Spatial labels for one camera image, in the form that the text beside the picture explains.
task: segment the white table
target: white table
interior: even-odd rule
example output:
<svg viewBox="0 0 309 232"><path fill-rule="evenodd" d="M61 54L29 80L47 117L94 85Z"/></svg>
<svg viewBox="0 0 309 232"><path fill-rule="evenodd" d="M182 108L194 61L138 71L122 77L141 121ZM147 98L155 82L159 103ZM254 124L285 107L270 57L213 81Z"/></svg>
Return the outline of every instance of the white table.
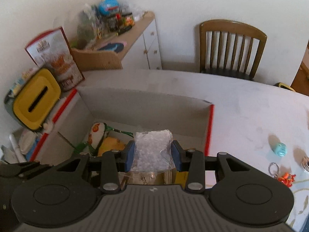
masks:
<svg viewBox="0 0 309 232"><path fill-rule="evenodd" d="M110 70L85 72L81 86L151 91L203 99L215 104L210 156L225 151L268 174L276 162L280 174L296 174L295 205L287 223L299 231L309 214L309 174L299 166L309 155L309 97L274 86L209 74ZM269 143L279 141L288 154L276 156Z"/></svg>

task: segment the black chair seat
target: black chair seat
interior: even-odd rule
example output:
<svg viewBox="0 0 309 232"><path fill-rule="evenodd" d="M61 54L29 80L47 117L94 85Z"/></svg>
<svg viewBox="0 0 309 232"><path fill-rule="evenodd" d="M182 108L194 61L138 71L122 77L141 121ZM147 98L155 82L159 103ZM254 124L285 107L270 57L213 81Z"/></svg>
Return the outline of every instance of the black chair seat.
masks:
<svg viewBox="0 0 309 232"><path fill-rule="evenodd" d="M222 68L208 68L208 69L203 70L202 73L254 81L253 78L249 77L249 75L243 72L238 72L237 70L229 70L229 69L222 69Z"/></svg>

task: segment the chair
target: chair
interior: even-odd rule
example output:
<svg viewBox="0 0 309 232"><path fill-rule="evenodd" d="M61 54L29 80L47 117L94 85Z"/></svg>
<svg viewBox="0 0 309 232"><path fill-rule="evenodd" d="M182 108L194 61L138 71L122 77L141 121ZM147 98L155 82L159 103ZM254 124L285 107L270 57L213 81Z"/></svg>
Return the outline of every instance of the chair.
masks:
<svg viewBox="0 0 309 232"><path fill-rule="evenodd" d="M210 52L210 68L205 69L206 65L206 33L211 33L211 52ZM215 32L220 32L219 34L219 43L218 43L218 54L217 54L217 66L213 68L213 60L214 60L214 49L215 49ZM227 32L227 42L224 51L224 62L223 68L220 68L220 59L222 54L222 33ZM231 65L230 68L227 68L229 50L231 45L231 34L235 34L234 45L233 45L233 52L231 57ZM236 56L236 49L237 49L237 41L239 36L242 37L241 48L239 52L237 70L233 70L234 61ZM244 64L244 71L241 72L241 63L244 54L244 46L245 46L245 37L250 37L249 48L246 56L246 61ZM247 75L246 71L248 68L251 51L252 51L252 44L253 39L259 40L259 45L257 47L256 55L254 57L254 61L252 64L252 68L250 74ZM216 74L228 77L235 77L235 78L242 78L247 80L253 80L256 70L259 66L264 47L266 44L267 36L264 32L260 31L259 29L237 21L230 21L230 20L210 20L205 21L200 24L200 72L209 73L209 74Z"/></svg>

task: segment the small blue figurine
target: small blue figurine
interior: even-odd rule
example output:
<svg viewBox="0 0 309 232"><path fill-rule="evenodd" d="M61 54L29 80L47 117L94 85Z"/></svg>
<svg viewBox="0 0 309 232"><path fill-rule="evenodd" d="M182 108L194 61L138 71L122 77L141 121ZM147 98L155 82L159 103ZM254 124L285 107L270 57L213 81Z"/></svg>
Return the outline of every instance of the small blue figurine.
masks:
<svg viewBox="0 0 309 232"><path fill-rule="evenodd" d="M280 157L283 157L286 155L286 153L288 152L287 151L287 148L286 148L286 145L284 143L277 143L274 148L273 148L273 152L280 156Z"/></svg>

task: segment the key ring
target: key ring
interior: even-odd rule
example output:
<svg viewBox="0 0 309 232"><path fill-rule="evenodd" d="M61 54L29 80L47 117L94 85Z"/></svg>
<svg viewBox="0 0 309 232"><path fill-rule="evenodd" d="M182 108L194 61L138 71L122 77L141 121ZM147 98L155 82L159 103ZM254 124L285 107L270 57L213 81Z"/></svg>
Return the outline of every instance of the key ring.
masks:
<svg viewBox="0 0 309 232"><path fill-rule="evenodd" d="M272 166L276 166L276 168L277 168L277 170L274 171L274 173L272 173L272 172L270 171L270 168L271 168ZM270 164L269 164L269 167L268 167L268 172L269 172L269 174L271 175L271 177L277 179L278 176L279 176L279 166L278 166L276 163L274 163L274 162L270 163Z"/></svg>

